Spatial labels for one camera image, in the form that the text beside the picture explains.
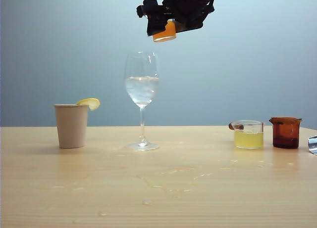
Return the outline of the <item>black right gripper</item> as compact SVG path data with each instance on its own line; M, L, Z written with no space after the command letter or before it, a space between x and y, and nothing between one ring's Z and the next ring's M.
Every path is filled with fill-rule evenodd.
M164 6L174 19L176 32L186 32L200 29L206 17L214 12L214 0L163 0L158 5L157 0L143 0L136 8L139 18L147 16L147 35L164 32L168 16L164 14Z

